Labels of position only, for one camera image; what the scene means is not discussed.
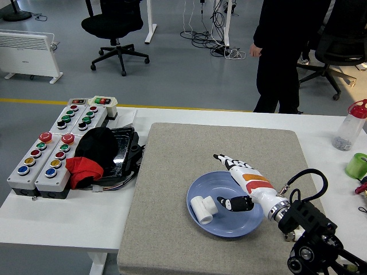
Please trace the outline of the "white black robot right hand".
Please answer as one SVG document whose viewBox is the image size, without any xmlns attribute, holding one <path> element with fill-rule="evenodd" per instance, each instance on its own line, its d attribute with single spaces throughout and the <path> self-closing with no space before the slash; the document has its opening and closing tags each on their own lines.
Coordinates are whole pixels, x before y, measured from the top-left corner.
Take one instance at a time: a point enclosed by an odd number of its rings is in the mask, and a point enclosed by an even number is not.
<svg viewBox="0 0 367 275">
<path fill-rule="evenodd" d="M 227 210 L 250 211 L 258 203 L 263 209 L 264 216 L 272 220 L 275 219 L 276 214 L 289 206 L 287 198 L 278 195 L 269 180 L 248 163 L 234 160 L 223 154 L 214 154 L 213 157 L 226 166 L 237 185 L 247 193 L 231 199 L 217 197 L 218 202 Z"/>
</svg>

